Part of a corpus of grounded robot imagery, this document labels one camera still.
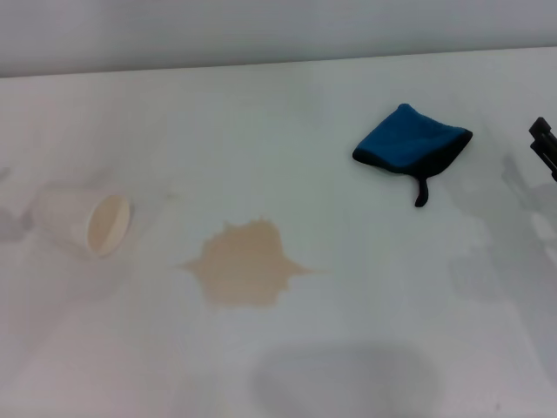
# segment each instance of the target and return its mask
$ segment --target spilled liquid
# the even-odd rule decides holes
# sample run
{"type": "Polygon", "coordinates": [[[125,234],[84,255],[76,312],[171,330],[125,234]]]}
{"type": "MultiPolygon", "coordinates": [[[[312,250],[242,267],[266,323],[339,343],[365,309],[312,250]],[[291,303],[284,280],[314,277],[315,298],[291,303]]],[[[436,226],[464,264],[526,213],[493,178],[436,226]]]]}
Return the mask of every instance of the spilled liquid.
{"type": "Polygon", "coordinates": [[[206,299],[228,307],[272,305],[292,276],[312,272],[285,256],[279,230],[268,220],[225,224],[197,259],[180,267],[195,275],[206,299]]]}

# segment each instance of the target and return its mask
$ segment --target liquid puddle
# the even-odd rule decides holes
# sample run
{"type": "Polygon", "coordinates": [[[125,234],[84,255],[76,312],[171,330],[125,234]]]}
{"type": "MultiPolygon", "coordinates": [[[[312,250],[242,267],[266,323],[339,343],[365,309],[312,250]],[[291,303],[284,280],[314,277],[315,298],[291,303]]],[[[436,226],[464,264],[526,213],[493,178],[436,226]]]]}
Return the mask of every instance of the liquid puddle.
{"type": "Polygon", "coordinates": [[[180,268],[195,275],[206,299],[227,307],[273,305],[292,276],[313,273],[285,256],[279,230],[268,220],[225,223],[199,258],[180,268]]]}

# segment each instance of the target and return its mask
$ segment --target white table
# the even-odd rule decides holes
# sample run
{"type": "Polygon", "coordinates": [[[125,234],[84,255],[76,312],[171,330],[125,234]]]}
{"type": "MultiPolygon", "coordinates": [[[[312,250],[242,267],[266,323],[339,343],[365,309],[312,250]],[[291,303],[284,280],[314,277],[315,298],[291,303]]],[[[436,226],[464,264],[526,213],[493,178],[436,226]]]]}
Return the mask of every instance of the white table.
{"type": "Polygon", "coordinates": [[[0,80],[0,415],[557,416],[557,185],[527,131],[557,124],[555,69],[538,49],[0,80]],[[474,133],[421,210],[351,159],[400,103],[474,133]],[[52,181],[134,200],[117,254],[22,226],[52,181]],[[260,217],[313,273],[209,303],[177,266],[260,217]]]}

